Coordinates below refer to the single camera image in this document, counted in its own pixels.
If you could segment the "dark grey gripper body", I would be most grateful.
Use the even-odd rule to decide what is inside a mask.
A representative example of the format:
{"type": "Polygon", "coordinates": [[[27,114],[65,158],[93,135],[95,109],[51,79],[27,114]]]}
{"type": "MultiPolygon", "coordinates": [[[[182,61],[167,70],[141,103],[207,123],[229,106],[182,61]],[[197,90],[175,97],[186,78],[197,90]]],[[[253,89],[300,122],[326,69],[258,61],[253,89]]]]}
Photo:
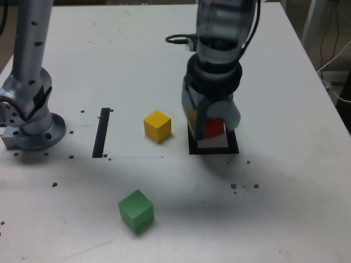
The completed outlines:
{"type": "Polygon", "coordinates": [[[218,85],[191,85],[192,112],[199,111],[198,108],[203,100],[206,104],[211,104],[219,100],[230,100],[232,98],[232,95],[224,95],[222,88],[220,88],[218,85]]]}

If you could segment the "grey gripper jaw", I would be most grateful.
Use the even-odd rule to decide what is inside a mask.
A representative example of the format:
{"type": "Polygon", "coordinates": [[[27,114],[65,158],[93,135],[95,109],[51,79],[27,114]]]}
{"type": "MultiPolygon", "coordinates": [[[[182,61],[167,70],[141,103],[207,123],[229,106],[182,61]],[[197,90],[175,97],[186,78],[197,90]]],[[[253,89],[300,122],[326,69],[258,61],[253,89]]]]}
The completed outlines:
{"type": "Polygon", "coordinates": [[[207,117],[222,119],[226,130],[235,130],[241,121],[240,112],[233,101],[215,102],[208,108],[207,117]]]}
{"type": "Polygon", "coordinates": [[[205,138],[205,97],[195,91],[188,81],[188,77],[183,78],[182,87],[182,107],[188,123],[188,127],[195,140],[205,138]]]}

